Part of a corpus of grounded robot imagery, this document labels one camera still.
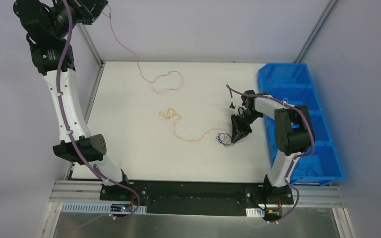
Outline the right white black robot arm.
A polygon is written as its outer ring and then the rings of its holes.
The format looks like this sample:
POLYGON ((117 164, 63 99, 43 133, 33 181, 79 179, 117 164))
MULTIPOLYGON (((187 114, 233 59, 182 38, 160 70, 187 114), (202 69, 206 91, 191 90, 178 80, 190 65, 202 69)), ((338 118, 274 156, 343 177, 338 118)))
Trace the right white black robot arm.
POLYGON ((252 132, 251 124, 267 116, 274 120, 274 139, 277 154, 270 172, 265 176, 263 186, 253 198, 268 203, 291 197, 290 176, 300 157, 314 151, 315 137, 309 110, 304 105, 294 106, 280 101, 269 94, 253 90, 241 94, 242 103, 230 101, 232 135, 234 144, 252 132))

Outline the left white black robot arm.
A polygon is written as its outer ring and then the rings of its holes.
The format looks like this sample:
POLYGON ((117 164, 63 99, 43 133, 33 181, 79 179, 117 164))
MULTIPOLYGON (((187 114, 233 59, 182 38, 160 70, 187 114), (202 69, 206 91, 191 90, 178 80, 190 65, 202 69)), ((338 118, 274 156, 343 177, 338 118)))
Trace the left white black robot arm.
POLYGON ((55 0, 49 6, 38 0, 17 0, 13 12, 26 30, 32 62, 50 91, 59 123, 59 144, 54 154, 86 166, 104 185, 114 185, 118 200, 131 196, 126 174, 107 156, 103 135, 92 135, 85 122, 75 81, 70 44, 74 27, 94 23, 106 0, 55 0))

